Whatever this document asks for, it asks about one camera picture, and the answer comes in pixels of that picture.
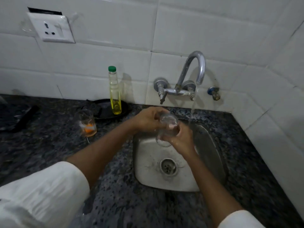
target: sink drain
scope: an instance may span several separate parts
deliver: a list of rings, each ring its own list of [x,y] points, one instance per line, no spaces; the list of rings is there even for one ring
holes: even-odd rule
[[[161,170],[166,175],[174,175],[177,172],[177,165],[171,158],[165,158],[161,161]]]

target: person's left hand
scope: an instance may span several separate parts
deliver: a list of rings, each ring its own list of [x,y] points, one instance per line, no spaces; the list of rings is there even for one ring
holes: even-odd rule
[[[169,113],[169,110],[151,106],[140,111],[140,113],[131,120],[137,131],[153,132],[157,129],[165,129],[168,126],[159,121],[161,113]]]

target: faucet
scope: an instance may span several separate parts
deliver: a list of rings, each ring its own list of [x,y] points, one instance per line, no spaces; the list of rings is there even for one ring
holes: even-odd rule
[[[199,73],[196,77],[195,83],[191,80],[184,81],[189,66],[194,58],[199,61]],[[167,88],[169,83],[164,78],[157,78],[154,80],[154,89],[158,92],[161,104],[164,103],[167,94],[177,96],[190,96],[190,100],[194,101],[196,85],[200,85],[203,82],[206,69],[206,60],[202,52],[194,51],[187,58],[183,70],[179,76],[178,82],[174,89]]]

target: forearm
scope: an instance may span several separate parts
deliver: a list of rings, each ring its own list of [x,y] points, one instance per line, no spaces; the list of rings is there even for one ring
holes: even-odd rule
[[[213,176],[196,153],[185,159],[203,194],[215,227],[218,227],[229,214],[243,209]]]
[[[98,180],[105,166],[112,160],[124,142],[133,134],[135,127],[127,120],[105,136],[67,159],[85,175],[90,188]]]

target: faucet spout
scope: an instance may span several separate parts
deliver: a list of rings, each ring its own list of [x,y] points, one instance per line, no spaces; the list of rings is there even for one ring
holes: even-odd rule
[[[189,66],[191,64],[191,62],[193,61],[194,58],[197,58],[197,60],[199,61],[199,73],[196,77],[196,84],[197,85],[200,85],[202,84],[203,82],[203,79],[204,79],[204,76],[205,76],[205,69],[206,69],[206,60],[205,60],[205,57],[203,55],[202,52],[200,51],[194,51],[192,52],[189,57],[187,58],[186,62],[185,62],[185,65],[183,67],[183,70],[179,76],[179,80],[175,86],[175,90],[177,92],[179,92],[181,90],[181,85],[185,79],[185,76],[187,74],[187,71],[189,69]]]

